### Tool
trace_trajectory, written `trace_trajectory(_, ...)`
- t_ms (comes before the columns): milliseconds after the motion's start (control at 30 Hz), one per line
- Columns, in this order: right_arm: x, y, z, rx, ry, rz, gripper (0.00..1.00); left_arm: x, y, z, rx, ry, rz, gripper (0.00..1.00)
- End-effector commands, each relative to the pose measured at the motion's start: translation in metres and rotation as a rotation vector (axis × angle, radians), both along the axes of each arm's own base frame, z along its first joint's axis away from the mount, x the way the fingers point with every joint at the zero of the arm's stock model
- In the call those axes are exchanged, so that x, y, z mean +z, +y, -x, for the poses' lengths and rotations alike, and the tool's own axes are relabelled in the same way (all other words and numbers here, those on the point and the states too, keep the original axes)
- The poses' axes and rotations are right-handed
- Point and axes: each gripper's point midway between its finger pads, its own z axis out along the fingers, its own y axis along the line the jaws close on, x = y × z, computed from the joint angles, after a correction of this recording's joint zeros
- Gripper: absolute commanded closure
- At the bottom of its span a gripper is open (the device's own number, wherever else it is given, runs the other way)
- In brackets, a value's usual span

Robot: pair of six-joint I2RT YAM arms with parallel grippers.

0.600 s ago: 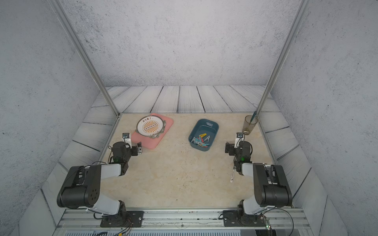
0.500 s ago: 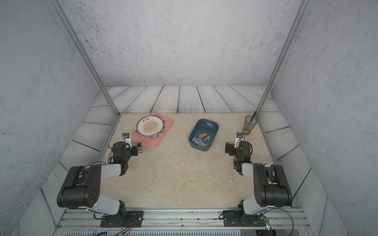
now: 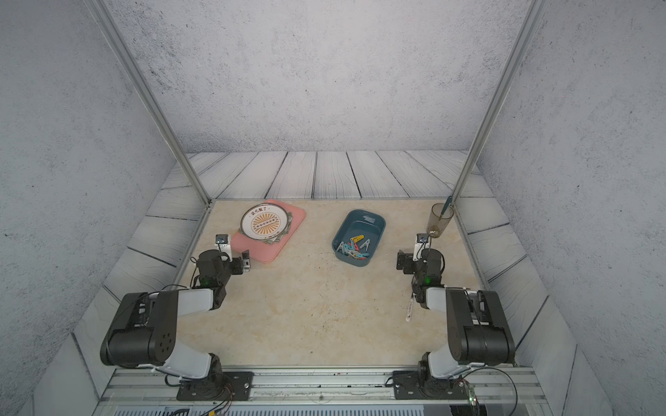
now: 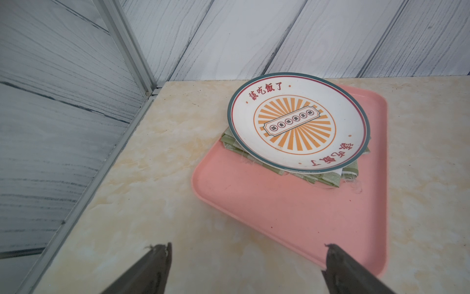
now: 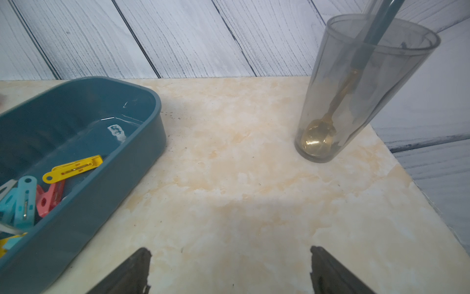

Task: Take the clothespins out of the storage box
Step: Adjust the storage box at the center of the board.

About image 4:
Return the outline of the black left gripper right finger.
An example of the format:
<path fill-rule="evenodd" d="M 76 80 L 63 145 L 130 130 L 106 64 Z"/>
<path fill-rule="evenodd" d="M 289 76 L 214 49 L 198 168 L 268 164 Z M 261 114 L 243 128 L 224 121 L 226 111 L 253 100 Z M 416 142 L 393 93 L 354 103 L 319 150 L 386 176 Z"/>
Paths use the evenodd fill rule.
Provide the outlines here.
<path fill-rule="evenodd" d="M 322 271 L 330 294 L 394 294 L 346 251 L 328 244 L 326 269 Z"/>

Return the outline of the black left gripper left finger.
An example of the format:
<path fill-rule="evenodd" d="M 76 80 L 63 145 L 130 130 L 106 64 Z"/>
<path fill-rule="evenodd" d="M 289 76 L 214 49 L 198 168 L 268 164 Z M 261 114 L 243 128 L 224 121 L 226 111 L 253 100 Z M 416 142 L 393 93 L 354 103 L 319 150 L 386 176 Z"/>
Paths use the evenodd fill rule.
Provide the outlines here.
<path fill-rule="evenodd" d="M 103 294 L 163 294 L 172 262 L 172 244 L 150 250 L 107 287 Z"/>

